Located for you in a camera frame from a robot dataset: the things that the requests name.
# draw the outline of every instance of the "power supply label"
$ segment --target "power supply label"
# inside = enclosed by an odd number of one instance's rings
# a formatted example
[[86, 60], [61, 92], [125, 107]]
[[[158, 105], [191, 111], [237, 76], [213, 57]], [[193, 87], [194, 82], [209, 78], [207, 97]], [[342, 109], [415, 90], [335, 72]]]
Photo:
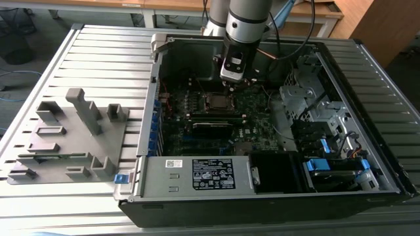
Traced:
[[197, 190], [235, 189], [233, 159], [194, 159], [193, 187]]

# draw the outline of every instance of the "black trash bin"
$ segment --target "black trash bin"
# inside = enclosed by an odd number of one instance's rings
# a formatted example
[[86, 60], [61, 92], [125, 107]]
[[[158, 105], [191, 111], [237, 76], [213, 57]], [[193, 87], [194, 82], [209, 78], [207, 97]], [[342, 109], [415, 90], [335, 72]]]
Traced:
[[29, 12], [22, 8], [0, 10], [0, 57], [11, 65], [34, 59], [25, 35], [37, 31]]

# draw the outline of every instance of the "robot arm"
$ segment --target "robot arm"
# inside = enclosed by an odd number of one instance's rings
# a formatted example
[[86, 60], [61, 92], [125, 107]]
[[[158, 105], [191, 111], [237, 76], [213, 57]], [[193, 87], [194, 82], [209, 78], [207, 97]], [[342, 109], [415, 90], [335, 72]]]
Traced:
[[[294, 7], [295, 0], [289, 0], [277, 15], [277, 25], [282, 26]], [[205, 35], [225, 36], [221, 77], [239, 83], [245, 73], [251, 70], [259, 43], [273, 7], [273, 0], [214, 0], [210, 9], [210, 22]]]
[[221, 77], [233, 83], [243, 80], [257, 49], [269, 30], [266, 25], [273, 0], [231, 0], [225, 36]]

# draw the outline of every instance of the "metal table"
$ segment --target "metal table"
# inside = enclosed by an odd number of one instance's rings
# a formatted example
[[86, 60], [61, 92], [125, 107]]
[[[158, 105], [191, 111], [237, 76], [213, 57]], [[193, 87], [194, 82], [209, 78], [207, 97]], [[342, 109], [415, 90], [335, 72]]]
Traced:
[[[53, 99], [59, 105], [70, 105], [65, 99], [70, 87], [82, 87], [87, 99], [94, 100], [98, 107], [121, 103], [131, 109], [119, 168], [134, 167], [153, 64], [150, 41], [158, 32], [199, 34], [191, 30], [89, 25], [73, 27], [0, 142], [0, 229], [17, 229], [18, 234], [54, 232], [69, 235], [214, 235], [297, 230], [311, 235], [338, 235], [350, 229], [353, 234], [366, 234], [367, 230], [373, 234], [394, 234], [397, 230], [403, 234], [419, 230], [415, 224], [420, 223], [420, 198], [334, 221], [142, 229], [118, 207], [113, 182], [7, 184], [9, 170], [15, 165], [17, 155], [25, 148], [39, 118], [35, 108], [42, 101]], [[411, 180], [420, 185], [418, 111], [362, 44], [353, 40], [314, 38], [313, 41], [323, 41], [329, 46]]]

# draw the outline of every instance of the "motherboard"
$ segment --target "motherboard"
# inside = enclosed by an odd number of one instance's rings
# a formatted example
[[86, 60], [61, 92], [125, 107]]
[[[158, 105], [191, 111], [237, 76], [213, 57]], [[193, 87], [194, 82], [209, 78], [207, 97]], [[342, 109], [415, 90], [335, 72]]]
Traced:
[[247, 155], [279, 150], [269, 96], [262, 85], [229, 92], [222, 81], [162, 81], [166, 156]]

